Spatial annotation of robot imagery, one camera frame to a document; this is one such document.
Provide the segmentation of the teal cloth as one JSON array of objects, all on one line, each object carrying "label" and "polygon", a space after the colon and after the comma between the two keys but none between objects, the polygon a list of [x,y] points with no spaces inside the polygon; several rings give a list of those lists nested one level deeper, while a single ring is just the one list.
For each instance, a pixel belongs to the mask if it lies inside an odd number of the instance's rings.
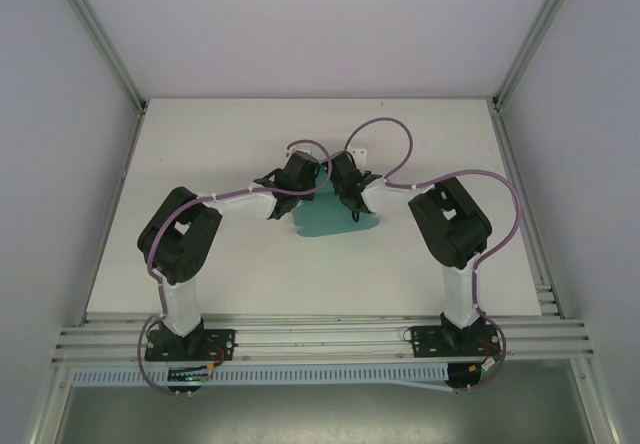
[{"label": "teal cloth", "polygon": [[380,218],[371,214],[361,214],[355,221],[335,194],[331,182],[320,189],[313,200],[302,200],[291,211],[291,216],[297,234],[305,238],[361,232],[380,224]]}]

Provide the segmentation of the black left controller board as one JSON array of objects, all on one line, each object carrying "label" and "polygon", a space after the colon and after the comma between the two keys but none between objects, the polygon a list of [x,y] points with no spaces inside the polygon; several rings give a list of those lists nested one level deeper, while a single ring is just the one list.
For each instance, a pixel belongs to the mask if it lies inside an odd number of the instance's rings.
[{"label": "black left controller board", "polygon": [[214,374],[215,365],[170,367],[166,375],[167,389],[176,398],[191,398]]}]

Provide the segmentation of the black controller board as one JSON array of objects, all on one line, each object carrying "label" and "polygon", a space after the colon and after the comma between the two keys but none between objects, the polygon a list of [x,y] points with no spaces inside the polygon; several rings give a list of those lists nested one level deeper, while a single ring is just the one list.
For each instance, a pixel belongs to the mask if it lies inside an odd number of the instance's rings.
[{"label": "black controller board", "polygon": [[215,365],[170,367],[166,375],[167,389],[176,398],[191,398],[214,374]]},{"label": "black controller board", "polygon": [[480,362],[447,364],[446,384],[454,391],[471,392],[485,385],[489,366]]}]

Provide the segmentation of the black right controller board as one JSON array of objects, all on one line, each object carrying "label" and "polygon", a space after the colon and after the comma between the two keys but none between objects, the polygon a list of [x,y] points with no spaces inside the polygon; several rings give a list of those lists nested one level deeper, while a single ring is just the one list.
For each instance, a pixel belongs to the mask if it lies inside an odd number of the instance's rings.
[{"label": "black right controller board", "polygon": [[446,384],[454,391],[471,392],[485,385],[489,366],[480,362],[447,364]]}]

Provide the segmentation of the grey metal shelf panel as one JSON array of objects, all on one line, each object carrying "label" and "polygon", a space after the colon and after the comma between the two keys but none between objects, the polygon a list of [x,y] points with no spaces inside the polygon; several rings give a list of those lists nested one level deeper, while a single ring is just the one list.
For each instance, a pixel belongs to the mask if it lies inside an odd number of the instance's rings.
[{"label": "grey metal shelf panel", "polygon": [[594,444],[570,391],[379,386],[73,391],[56,444]]}]

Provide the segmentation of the aluminium front frame rails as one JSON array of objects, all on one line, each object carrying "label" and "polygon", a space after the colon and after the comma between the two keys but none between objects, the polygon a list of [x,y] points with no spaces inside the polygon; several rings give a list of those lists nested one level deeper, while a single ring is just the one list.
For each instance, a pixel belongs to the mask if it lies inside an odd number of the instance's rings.
[{"label": "aluminium front frame rails", "polygon": [[[53,353],[60,365],[129,364],[136,357],[142,314],[91,313],[64,328]],[[413,326],[438,324],[416,316],[208,315],[211,329],[236,332],[234,362],[244,364],[395,363],[408,361]],[[510,361],[592,358],[585,324],[557,315],[498,319]]]}]

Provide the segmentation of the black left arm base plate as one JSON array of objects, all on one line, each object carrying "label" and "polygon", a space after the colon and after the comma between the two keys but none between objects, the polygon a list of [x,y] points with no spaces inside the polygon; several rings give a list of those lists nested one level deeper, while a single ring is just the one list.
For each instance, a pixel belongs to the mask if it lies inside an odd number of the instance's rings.
[{"label": "black left arm base plate", "polygon": [[178,336],[168,328],[149,332],[144,353],[147,362],[216,363],[233,360],[236,332],[233,329],[195,328],[186,336]]}]

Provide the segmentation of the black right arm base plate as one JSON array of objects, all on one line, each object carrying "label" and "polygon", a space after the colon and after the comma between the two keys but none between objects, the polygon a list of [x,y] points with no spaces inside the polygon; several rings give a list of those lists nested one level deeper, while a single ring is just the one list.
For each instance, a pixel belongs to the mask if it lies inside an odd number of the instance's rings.
[{"label": "black right arm base plate", "polygon": [[497,331],[490,325],[472,330],[413,326],[409,342],[415,358],[484,358],[502,351]]}]

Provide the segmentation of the aluminium side frame rail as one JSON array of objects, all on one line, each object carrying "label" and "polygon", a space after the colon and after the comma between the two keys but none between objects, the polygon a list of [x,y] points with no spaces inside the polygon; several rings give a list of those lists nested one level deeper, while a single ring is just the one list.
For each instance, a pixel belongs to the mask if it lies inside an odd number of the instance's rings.
[{"label": "aluminium side frame rail", "polygon": [[553,316],[558,319],[565,319],[561,299],[558,296],[557,287],[553,272],[543,248],[543,243],[530,207],[526,193],[524,181],[520,173],[516,156],[507,134],[506,124],[500,112],[492,105],[489,105],[489,114],[494,128],[498,147],[502,161],[508,177],[515,185],[522,202],[522,234],[525,241],[527,257],[535,275],[534,285],[539,294],[544,294],[545,298],[540,298],[539,303],[544,316]]}]

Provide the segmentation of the aluminium corner post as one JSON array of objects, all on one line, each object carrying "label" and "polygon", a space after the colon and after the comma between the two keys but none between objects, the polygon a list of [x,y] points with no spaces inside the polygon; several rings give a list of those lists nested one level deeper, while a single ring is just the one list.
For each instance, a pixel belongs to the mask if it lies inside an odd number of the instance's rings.
[{"label": "aluminium corner post", "polygon": [[526,73],[547,32],[560,12],[565,0],[543,0],[525,38],[510,65],[505,78],[493,97],[493,106],[504,111]]},{"label": "aluminium corner post", "polygon": [[90,0],[66,1],[131,107],[138,115],[143,115],[146,110],[146,101],[134,83]]}]

